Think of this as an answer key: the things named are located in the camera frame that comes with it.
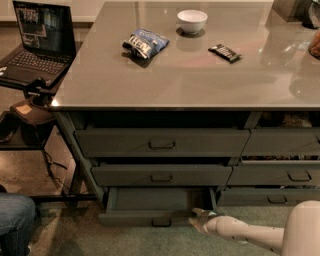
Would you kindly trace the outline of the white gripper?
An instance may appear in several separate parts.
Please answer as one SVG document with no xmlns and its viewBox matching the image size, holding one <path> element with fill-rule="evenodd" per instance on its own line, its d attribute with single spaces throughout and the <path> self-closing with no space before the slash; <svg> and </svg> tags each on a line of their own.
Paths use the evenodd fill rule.
<svg viewBox="0 0 320 256">
<path fill-rule="evenodd" d="M 189 223 L 204 235 L 215 235 L 217 233 L 217 223 L 224 218 L 224 215 L 217 215 L 216 212 L 204 210 L 201 208 L 193 208 L 192 212 L 199 217 L 189 218 Z"/>
</svg>

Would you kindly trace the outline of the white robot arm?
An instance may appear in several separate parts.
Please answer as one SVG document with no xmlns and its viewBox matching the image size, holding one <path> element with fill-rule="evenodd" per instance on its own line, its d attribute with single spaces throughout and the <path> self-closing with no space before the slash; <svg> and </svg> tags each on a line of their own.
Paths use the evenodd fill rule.
<svg viewBox="0 0 320 256">
<path fill-rule="evenodd" d="M 320 202 L 304 201 L 290 212 L 284 228 L 252 225 L 214 211 L 193 208 L 189 223 L 206 236 L 248 242 L 279 256 L 320 256 Z"/>
</svg>

